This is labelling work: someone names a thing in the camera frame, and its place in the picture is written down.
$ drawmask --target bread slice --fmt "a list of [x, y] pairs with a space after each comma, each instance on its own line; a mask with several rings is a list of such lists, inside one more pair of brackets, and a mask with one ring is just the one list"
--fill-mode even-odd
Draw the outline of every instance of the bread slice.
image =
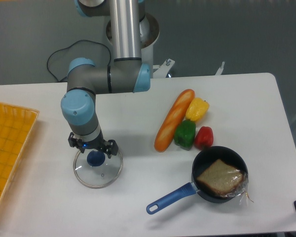
[[211, 194], [226, 198], [244, 180], [244, 172], [218, 159], [196, 180]]

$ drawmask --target red bell pepper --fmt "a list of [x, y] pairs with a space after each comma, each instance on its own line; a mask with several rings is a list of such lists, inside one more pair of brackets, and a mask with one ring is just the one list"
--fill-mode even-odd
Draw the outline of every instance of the red bell pepper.
[[194, 139], [194, 146], [200, 150], [212, 146], [214, 142], [213, 130], [210, 127], [201, 127]]

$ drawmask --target handle hole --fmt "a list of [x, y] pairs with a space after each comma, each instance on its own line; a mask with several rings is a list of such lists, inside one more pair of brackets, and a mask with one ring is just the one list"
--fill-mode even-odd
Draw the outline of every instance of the handle hole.
[[159, 208], [159, 206], [157, 205], [157, 204], [155, 204], [155, 205], [153, 205], [153, 206], [151, 206], [150, 208], [149, 208], [149, 211], [155, 211], [155, 210], [157, 210]]

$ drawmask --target glass pot lid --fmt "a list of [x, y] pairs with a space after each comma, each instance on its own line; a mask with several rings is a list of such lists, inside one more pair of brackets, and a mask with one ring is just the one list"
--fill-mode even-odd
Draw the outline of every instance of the glass pot lid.
[[113, 183], [123, 168], [123, 156], [108, 157], [107, 154], [95, 149], [78, 151], [74, 158], [74, 174], [84, 186], [92, 189], [104, 188]]

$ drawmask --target gray floor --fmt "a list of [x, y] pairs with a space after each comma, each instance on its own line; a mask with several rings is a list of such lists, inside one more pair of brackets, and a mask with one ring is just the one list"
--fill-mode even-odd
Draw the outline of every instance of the gray floor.
[[[296, 113], [296, 0], [146, 0], [160, 24], [154, 63], [176, 61], [173, 75], [269, 72], [276, 76], [288, 120]], [[0, 2], [0, 84], [55, 82], [48, 56], [77, 40], [105, 43], [109, 17], [80, 17], [69, 0]], [[69, 62], [89, 57], [104, 66], [107, 52], [83, 43], [53, 58], [60, 79]], [[292, 127], [296, 144], [296, 123]]]

